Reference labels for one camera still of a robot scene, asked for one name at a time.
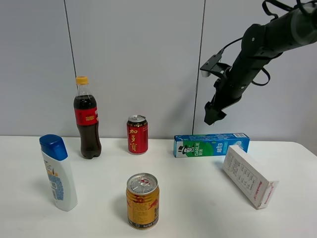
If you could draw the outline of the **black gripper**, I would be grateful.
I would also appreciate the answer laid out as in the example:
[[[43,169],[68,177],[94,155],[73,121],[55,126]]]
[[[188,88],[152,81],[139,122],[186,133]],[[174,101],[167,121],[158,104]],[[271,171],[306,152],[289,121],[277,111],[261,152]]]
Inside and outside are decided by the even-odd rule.
[[[250,69],[248,67],[232,67],[223,78],[214,84],[215,95],[205,104],[206,124],[214,124],[224,119],[227,114],[222,110],[238,102],[246,87],[250,84]]]

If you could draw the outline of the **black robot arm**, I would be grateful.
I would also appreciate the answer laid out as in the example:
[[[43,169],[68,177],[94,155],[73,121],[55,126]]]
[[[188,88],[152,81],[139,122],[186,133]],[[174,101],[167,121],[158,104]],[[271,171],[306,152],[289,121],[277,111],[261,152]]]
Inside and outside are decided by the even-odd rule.
[[[262,8],[273,19],[265,24],[251,25],[241,41],[241,51],[233,65],[220,60],[224,49],[210,57],[200,68],[203,77],[211,74],[217,77],[214,87],[216,92],[211,101],[205,104],[204,122],[208,125],[226,117],[223,109],[237,103],[250,84],[255,84],[255,77],[262,71],[270,76],[264,66],[285,51],[313,44],[317,41],[317,2],[297,1],[294,7],[277,0],[270,3],[286,14],[279,17],[269,11],[267,1]]]

